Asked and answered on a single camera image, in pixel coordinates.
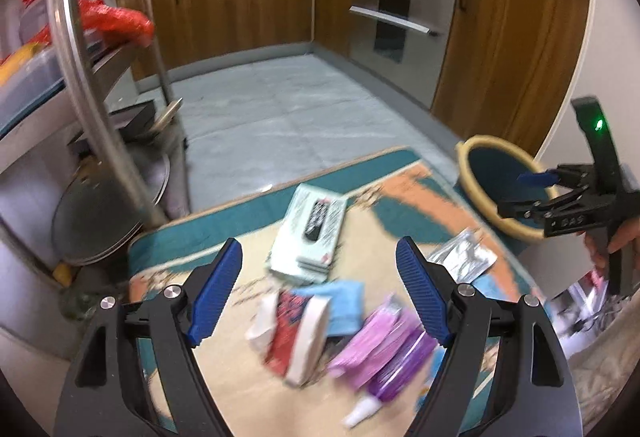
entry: gray marble floor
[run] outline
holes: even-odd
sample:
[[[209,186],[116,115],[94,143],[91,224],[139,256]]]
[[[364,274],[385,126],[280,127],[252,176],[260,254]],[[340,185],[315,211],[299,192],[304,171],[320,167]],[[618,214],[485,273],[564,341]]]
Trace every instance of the gray marble floor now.
[[[193,210],[408,145],[453,182],[455,163],[361,85],[313,55],[174,83],[189,138]],[[144,93],[140,100],[159,91]]]

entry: yellow trash can rim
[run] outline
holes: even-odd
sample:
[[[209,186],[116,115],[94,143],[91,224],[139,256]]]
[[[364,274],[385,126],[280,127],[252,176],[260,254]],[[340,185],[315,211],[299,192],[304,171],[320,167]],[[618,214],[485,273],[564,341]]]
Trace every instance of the yellow trash can rim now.
[[[458,154],[458,168],[460,169],[460,184],[466,193],[466,196],[473,202],[482,215],[489,220],[495,227],[503,231],[510,237],[525,242],[540,242],[545,238],[544,231],[541,228],[526,226],[516,219],[504,219],[498,215],[498,207],[494,201],[487,195],[471,171],[469,165],[469,152],[475,148],[494,148],[501,150],[511,157],[517,159],[532,172],[545,172],[540,163],[535,161],[527,152],[519,146],[505,141],[495,136],[473,136],[466,141],[460,141],[456,145]],[[559,192],[555,186],[545,189],[550,199],[558,197]]]

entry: human hand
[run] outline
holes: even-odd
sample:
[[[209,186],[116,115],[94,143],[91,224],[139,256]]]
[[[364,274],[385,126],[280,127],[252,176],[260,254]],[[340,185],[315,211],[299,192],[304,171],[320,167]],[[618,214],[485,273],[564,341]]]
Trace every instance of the human hand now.
[[[634,246],[636,269],[640,269],[640,218],[625,221],[611,238],[611,242],[609,242],[607,246],[607,251],[609,254],[615,253],[630,242],[633,243]],[[602,273],[607,267],[607,258],[598,252],[595,240],[588,234],[584,236],[584,245],[589,251],[591,261],[595,264],[597,270]]]

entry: pink package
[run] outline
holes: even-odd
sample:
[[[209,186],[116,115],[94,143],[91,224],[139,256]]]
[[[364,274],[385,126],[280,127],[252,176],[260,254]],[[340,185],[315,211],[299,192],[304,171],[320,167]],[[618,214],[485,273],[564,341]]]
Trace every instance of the pink package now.
[[[402,306],[393,296],[390,296],[369,316],[364,327],[351,339],[344,350],[331,360],[327,365],[327,373],[331,377],[340,377],[365,361],[393,330],[401,310]]]
[[[344,374],[353,390],[359,390],[374,375],[385,367],[396,355],[409,335],[420,327],[418,315],[411,309],[402,309],[399,319],[386,338],[366,357],[366,359]]]

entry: silver oven handle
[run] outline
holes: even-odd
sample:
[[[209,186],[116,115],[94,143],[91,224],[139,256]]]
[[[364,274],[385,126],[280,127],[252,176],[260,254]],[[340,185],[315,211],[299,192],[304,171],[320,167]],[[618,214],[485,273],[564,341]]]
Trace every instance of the silver oven handle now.
[[[380,22],[386,22],[387,24],[391,24],[392,26],[401,27],[402,29],[410,29],[412,31],[421,32],[423,34],[429,34],[431,36],[438,35],[436,31],[430,29],[429,27],[421,26],[420,24],[410,22],[409,20],[405,20],[404,18],[398,18],[397,16],[393,16],[392,14],[380,13],[379,11],[372,11],[368,10],[367,8],[360,8],[358,6],[351,6],[349,8],[349,11],[361,16],[374,18],[375,20],[379,20]]]

